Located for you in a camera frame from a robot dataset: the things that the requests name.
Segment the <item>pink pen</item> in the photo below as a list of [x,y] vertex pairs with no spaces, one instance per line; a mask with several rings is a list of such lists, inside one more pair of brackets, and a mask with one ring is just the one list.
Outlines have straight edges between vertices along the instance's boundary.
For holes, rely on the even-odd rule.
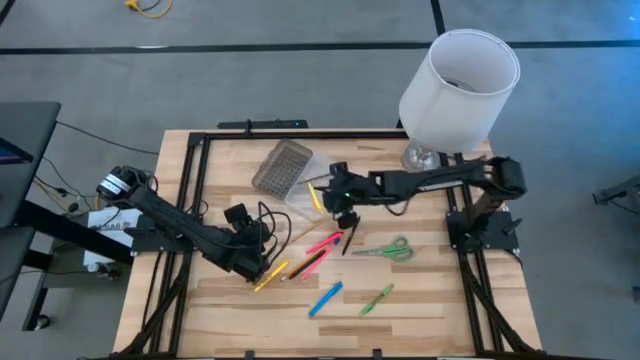
[[315,245],[313,245],[312,247],[308,248],[306,250],[306,254],[312,254],[322,248],[324,248],[325,246],[334,243],[336,240],[339,240],[342,236],[344,235],[343,232],[335,232],[332,235],[330,235],[329,237],[327,237],[325,240],[316,243]]

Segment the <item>white shade silver table lamp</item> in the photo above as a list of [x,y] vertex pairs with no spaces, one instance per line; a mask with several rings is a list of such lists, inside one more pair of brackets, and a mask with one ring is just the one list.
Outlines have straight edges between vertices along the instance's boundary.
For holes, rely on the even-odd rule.
[[458,29],[437,37],[399,102],[409,138],[403,167],[436,169],[442,153],[479,147],[520,76],[514,50],[490,33]]

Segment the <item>pink pencil blue eraser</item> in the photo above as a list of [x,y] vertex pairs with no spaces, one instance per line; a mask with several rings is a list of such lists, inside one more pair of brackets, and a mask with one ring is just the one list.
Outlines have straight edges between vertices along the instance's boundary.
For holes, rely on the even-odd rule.
[[324,259],[332,252],[332,250],[336,247],[336,245],[340,242],[341,238],[337,238],[330,245],[325,248],[325,252],[322,256],[316,260],[301,276],[301,280],[306,280],[315,269],[324,261]]

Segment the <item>blue pen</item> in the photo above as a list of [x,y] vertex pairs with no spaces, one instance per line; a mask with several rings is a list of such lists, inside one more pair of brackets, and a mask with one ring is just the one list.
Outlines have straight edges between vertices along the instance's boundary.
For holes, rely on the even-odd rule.
[[343,283],[341,281],[336,282],[311,308],[308,312],[308,317],[313,318],[342,288]]

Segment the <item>dark grey desk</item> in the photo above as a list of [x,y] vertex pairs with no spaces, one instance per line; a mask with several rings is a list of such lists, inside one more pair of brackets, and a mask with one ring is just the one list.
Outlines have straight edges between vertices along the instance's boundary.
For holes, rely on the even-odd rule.
[[0,320],[41,222],[51,214],[26,199],[56,126],[58,102],[0,102],[0,137],[33,156],[0,165]]

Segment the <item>black marker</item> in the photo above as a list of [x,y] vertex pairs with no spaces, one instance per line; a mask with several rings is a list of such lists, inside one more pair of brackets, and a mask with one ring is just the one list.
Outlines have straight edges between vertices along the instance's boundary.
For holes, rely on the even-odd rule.
[[353,221],[353,223],[352,223],[352,226],[350,228],[349,236],[348,236],[348,238],[347,238],[347,240],[346,240],[346,242],[345,242],[345,244],[343,246],[342,253],[341,253],[342,256],[346,255],[347,251],[349,250],[349,247],[350,247],[350,245],[352,243],[352,240],[353,240],[353,238],[355,236],[355,233],[356,233],[356,230],[357,230],[357,228],[359,226],[359,223],[360,223],[360,216],[356,216],[354,221]]

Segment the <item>green handled scissors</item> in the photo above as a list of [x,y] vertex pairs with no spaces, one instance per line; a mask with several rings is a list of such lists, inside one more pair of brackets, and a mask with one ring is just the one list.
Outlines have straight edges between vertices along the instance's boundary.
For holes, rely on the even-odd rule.
[[413,258],[414,249],[405,237],[396,238],[391,244],[377,249],[352,252],[354,256],[385,257],[393,262],[406,262]]

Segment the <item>yellow highlighter pen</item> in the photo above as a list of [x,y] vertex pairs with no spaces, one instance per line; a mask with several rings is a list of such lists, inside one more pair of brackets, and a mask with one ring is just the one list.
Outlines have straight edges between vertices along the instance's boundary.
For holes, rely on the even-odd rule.
[[290,261],[288,259],[285,259],[280,264],[278,264],[277,267],[254,288],[254,292],[257,293],[264,287],[266,287],[289,265],[289,263]]
[[324,207],[321,204],[320,199],[319,199],[319,197],[318,197],[318,195],[316,193],[316,190],[315,190],[315,188],[314,188],[314,186],[312,185],[311,182],[307,183],[307,188],[309,190],[309,193],[310,193],[310,196],[311,196],[315,211],[317,213],[319,213],[319,214],[323,214],[324,213]]

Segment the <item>grey translucent box lid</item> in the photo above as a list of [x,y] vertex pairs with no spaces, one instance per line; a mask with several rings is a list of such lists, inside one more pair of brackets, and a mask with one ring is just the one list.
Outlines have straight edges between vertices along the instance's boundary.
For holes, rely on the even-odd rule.
[[277,200],[284,200],[312,156],[311,149],[282,139],[261,163],[252,178],[252,185]]

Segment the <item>thin yellow pencil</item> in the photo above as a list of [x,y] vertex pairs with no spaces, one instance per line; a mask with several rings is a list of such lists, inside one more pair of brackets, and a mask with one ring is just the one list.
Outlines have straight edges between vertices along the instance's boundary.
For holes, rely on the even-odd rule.
[[303,231],[301,231],[299,234],[295,235],[291,240],[289,240],[288,245],[295,243],[296,241],[306,236],[308,233],[310,233],[311,231],[315,230],[316,228],[320,227],[323,224],[324,224],[324,221],[319,221],[311,224],[310,226],[305,228]]

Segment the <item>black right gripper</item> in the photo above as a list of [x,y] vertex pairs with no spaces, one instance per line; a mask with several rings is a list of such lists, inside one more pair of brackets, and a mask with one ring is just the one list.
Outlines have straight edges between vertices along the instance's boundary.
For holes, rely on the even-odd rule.
[[332,214],[341,230],[351,228],[356,216],[353,207],[364,204],[373,193],[373,178],[352,173],[346,162],[333,163],[329,167],[332,179],[324,187],[323,205]]

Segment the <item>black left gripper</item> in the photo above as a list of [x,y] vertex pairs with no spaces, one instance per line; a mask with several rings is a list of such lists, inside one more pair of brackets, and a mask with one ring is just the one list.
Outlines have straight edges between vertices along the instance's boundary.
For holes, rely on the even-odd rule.
[[224,215],[232,231],[223,269],[256,283],[267,269],[268,226],[261,219],[253,219],[244,204],[226,209]]

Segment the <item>dark screen device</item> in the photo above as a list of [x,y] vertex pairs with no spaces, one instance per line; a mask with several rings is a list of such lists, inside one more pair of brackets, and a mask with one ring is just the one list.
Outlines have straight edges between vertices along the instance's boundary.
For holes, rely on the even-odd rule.
[[33,156],[20,147],[0,137],[0,165],[27,164]]

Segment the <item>clear plastic supply box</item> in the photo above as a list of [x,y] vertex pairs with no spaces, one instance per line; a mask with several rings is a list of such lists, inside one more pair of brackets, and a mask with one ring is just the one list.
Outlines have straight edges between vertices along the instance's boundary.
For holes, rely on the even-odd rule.
[[[297,183],[307,178],[330,173],[329,167],[333,163],[336,163],[336,160],[324,155],[314,154],[303,168],[301,174],[298,176],[298,179],[294,181],[292,188],[285,198],[285,202],[289,207],[291,207],[296,213],[311,222],[318,222],[320,220],[324,220],[325,218],[329,218],[330,214],[326,212],[325,208],[323,214],[317,213],[314,209],[313,202],[307,188],[307,183]],[[324,181],[315,181],[312,183],[312,185],[314,186],[315,190],[316,187],[326,187],[329,185],[329,181],[331,179],[332,177]],[[321,204],[323,205],[322,192],[316,190],[316,193],[320,199]]]

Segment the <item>black mount bracket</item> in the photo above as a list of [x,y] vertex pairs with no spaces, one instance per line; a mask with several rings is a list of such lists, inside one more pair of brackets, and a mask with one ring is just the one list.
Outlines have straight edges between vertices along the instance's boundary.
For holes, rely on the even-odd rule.
[[274,120],[251,120],[246,119],[244,121],[237,122],[219,122],[217,124],[218,129],[230,130],[230,129],[308,129],[308,122],[304,119],[274,119]]

